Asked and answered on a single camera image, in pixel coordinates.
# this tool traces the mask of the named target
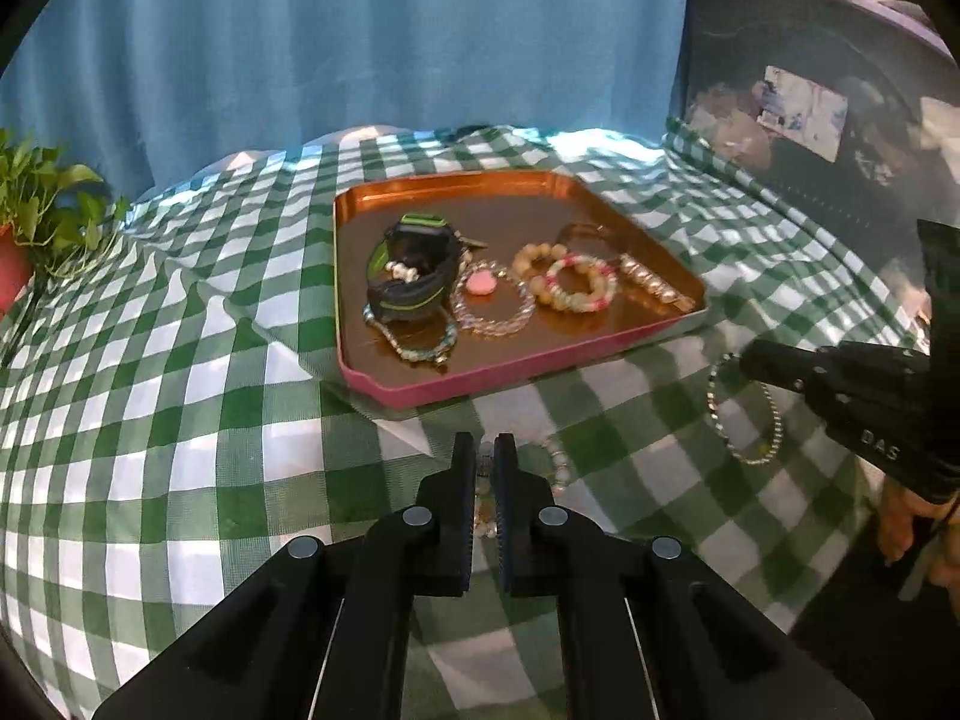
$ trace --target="green gingham tablecloth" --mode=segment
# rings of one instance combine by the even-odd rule
[[[0,621],[54,704],[90,716],[296,533],[347,538],[411,504],[458,430],[515,432],[521,463],[543,473],[553,437],[574,475],[566,505],[611,532],[678,536],[789,628],[862,523],[867,485],[783,392],[779,459],[733,461],[706,418],[709,364],[761,333],[915,341],[856,256],[673,127],[664,151],[637,156],[507,127],[453,145],[381,137],[288,151],[138,206],[109,261],[45,298],[0,371]],[[409,413],[347,391],[333,197],[503,167],[576,175],[631,215],[709,284],[710,321]],[[735,391],[724,414],[757,450],[762,395]],[[553,607],[504,599],[491,565],[496,543],[477,541],[466,600],[416,601],[405,717],[565,716]]]

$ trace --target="silver chain bracelet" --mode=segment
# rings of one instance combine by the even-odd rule
[[[764,452],[761,457],[752,459],[745,458],[736,451],[736,449],[733,447],[733,443],[730,440],[730,436],[728,436],[727,431],[723,429],[723,424],[720,422],[720,412],[717,409],[717,375],[720,373],[720,368],[730,360],[739,359],[740,355],[738,354],[725,354],[720,358],[720,361],[710,369],[709,379],[707,380],[707,410],[710,413],[710,418],[713,420],[713,429],[717,432],[717,435],[727,446],[727,451],[730,452],[731,455],[733,455],[741,463],[747,464],[747,466],[763,466],[776,457],[776,453],[779,452],[781,444],[784,443],[784,420],[781,418],[779,409],[776,408],[776,403],[774,403],[774,398],[770,394],[770,389],[768,386],[762,382],[757,382],[757,384],[760,384],[760,387],[763,389],[763,394],[767,398],[767,403],[770,404],[770,412],[774,416],[774,437],[770,442],[770,448],[767,449],[767,451]]]

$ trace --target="copper tray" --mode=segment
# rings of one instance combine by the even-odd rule
[[[654,269],[696,303],[689,314],[662,306],[621,279],[623,289],[598,314],[559,313],[539,307],[529,324],[507,338],[461,332],[443,370],[408,365],[381,334],[363,322],[367,259],[383,231],[404,213],[426,211],[446,218],[465,236],[488,243],[477,256],[510,266],[528,242],[553,242],[573,221],[603,224],[628,253]],[[662,245],[574,178],[542,170],[457,172],[380,181],[353,187],[334,200],[337,352],[347,384],[395,409],[434,403],[497,388],[510,382],[581,365],[635,346],[651,336],[675,335],[700,324],[704,285]],[[602,257],[618,252],[602,241],[577,239],[573,250]],[[583,289],[577,274],[562,273],[568,288]],[[502,284],[488,298],[469,298],[477,316],[508,319],[520,302]],[[405,346],[431,348],[443,321],[392,325]]]

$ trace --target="human hand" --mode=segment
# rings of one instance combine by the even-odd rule
[[[877,545],[890,562],[895,562],[913,545],[914,517],[941,519],[946,517],[952,501],[932,504],[923,500],[913,490],[908,490],[889,476],[883,482],[880,510],[877,512],[880,525],[877,528]],[[953,613],[960,619],[960,511],[957,511],[940,539],[940,550],[934,557],[926,577],[938,586],[945,587],[950,597]]]

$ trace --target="pink tray rim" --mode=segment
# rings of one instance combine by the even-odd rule
[[[634,327],[620,333],[614,333],[600,338],[589,338],[587,341],[571,343],[557,349],[519,357],[499,365],[487,365],[474,368],[463,373],[440,376],[439,378],[411,384],[409,386],[381,386],[376,379],[366,373],[354,370],[344,360],[343,345],[339,328],[337,333],[337,362],[344,375],[344,381],[352,389],[368,394],[384,406],[395,410],[406,410],[425,406],[430,403],[439,403],[461,395],[478,394],[479,392],[499,389],[501,386],[532,379],[544,373],[555,370],[584,365],[585,362],[610,357],[611,355],[635,346],[648,336],[667,330],[677,322],[694,322],[706,312],[706,308],[683,317],[671,317],[660,322]]]

